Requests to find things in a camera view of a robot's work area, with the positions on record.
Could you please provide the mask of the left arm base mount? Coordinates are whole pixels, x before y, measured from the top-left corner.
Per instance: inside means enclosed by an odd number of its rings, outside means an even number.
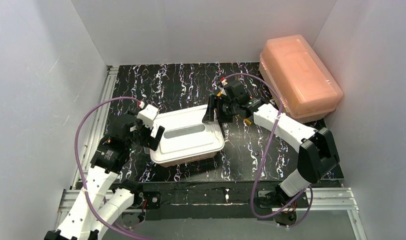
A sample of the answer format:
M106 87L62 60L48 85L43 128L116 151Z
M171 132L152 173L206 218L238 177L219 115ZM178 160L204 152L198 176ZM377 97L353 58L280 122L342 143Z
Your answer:
M148 210L160 208L161 193L158 191L144 191L134 197L134 202L120 214L114 226L131 231L140 226L146 219Z

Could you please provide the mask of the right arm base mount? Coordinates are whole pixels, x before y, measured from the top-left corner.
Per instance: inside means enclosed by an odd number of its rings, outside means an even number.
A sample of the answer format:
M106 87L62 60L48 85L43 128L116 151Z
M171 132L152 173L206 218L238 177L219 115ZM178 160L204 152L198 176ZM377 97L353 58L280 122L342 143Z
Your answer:
M293 197L288 197L285 193L277 193L276 191L259 191L255 198L256 205L262 209L283 208L280 213L273 216L276 225L284 228L292 228L299 225L308 215L312 208L313 200L302 193L295 200ZM306 208L302 217L297 216L298 208Z

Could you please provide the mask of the white box lid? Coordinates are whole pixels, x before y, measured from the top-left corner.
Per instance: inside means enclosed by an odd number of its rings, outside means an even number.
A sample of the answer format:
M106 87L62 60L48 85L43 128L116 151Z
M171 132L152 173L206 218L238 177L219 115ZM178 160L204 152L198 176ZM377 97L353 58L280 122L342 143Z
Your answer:
M159 126L165 127L165 132L157 150L171 153L192 148L224 147L225 141L219 123L216 120L202 123L206 108L205 104L160 113L155 119L152 135L156 135Z

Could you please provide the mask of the pink plastic bin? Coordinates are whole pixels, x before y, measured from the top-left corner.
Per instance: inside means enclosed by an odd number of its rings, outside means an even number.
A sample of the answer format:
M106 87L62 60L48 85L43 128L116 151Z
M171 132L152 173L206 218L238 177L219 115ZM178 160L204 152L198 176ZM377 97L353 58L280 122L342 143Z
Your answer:
M171 167L175 165L192 163L195 161L200 161L204 159L213 158L217 152L222 150L223 147L218 148L190 148L175 150L170 153L162 153L161 150L153 151L150 150L151 160L164 167Z

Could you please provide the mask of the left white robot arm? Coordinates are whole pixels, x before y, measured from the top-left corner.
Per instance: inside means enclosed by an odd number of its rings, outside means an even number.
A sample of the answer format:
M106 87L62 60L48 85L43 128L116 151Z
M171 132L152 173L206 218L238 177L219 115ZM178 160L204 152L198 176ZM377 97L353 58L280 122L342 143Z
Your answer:
M46 233L46 240L100 240L107 230L113 230L132 239L145 237L130 230L114 226L117 218L134 204L142 185L125 180L105 202L106 192L112 186L129 159L131 149L142 146L156 150L165 131L157 127L152 135L158 111L143 110L137 114L120 115L99 141L87 175L83 175L83 186L66 218L55 230Z

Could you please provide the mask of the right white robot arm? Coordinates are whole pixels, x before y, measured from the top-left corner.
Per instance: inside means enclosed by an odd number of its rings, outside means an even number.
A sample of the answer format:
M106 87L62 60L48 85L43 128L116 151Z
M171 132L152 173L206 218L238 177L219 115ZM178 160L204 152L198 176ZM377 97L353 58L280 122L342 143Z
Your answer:
M317 183L340 163L332 132L306 126L280 113L262 98L253 98L237 80L223 81L221 91L208 98L202 122L230 123L233 117L252 119L253 123L271 130L298 153L297 168L276 188L276 193L288 199L309 184Z

